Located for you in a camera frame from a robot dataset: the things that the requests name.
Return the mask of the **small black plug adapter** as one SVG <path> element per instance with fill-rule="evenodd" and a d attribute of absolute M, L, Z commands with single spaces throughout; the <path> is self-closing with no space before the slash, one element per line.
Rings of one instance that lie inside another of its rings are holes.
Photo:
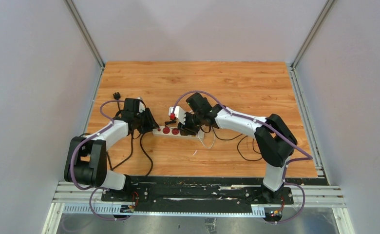
<path fill-rule="evenodd" d="M 165 123 L 164 126 L 169 126 L 169 125 L 177 124 L 177 118 L 174 118 L 174 119 L 171 118 L 170 120 L 165 121 L 164 123 Z"/>

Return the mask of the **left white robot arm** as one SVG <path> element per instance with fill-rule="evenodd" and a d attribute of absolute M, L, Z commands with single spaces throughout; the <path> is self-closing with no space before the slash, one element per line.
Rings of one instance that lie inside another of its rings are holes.
<path fill-rule="evenodd" d="M 111 189 L 120 201 L 128 201 L 133 195 L 129 177 L 108 169 L 107 152 L 134 131 L 144 135 L 159 125 L 142 99 L 126 98 L 122 103 L 123 108 L 102 129 L 71 139 L 63 177 L 80 190 Z"/>

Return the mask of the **white USB charger with cable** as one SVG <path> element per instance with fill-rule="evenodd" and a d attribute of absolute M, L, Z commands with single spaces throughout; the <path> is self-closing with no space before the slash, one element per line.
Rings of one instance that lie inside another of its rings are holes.
<path fill-rule="evenodd" d="M 216 143 L 217 137 L 212 132 L 205 133 L 203 131 L 200 131 L 197 134 L 196 139 L 201 142 L 204 148 L 211 150 Z"/>

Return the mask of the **white red power strip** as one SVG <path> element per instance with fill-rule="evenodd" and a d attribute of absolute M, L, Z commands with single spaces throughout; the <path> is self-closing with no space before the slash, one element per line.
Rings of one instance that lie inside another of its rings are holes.
<path fill-rule="evenodd" d="M 192 140 L 198 140 L 204 139 L 204 132 L 199 131 L 197 135 L 182 135 L 180 133 L 180 130 L 178 128 L 173 128 L 169 126 L 161 126 L 159 128 L 153 129 L 152 133 L 156 137 L 171 137 L 171 138 L 180 138 L 180 139 L 192 139 Z"/>

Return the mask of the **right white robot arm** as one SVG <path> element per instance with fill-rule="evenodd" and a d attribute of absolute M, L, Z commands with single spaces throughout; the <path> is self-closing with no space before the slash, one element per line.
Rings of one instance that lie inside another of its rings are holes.
<path fill-rule="evenodd" d="M 297 140 L 282 118 L 277 114 L 257 117 L 234 111 L 221 102 L 212 106 L 204 91 L 189 91 L 186 103 L 191 112 L 184 111 L 176 102 L 169 108 L 169 117 L 178 120 L 183 135 L 196 135 L 201 126 L 228 129 L 256 140 L 266 174 L 261 184 L 262 198 L 275 203 L 284 187 L 285 167 L 294 153 Z"/>

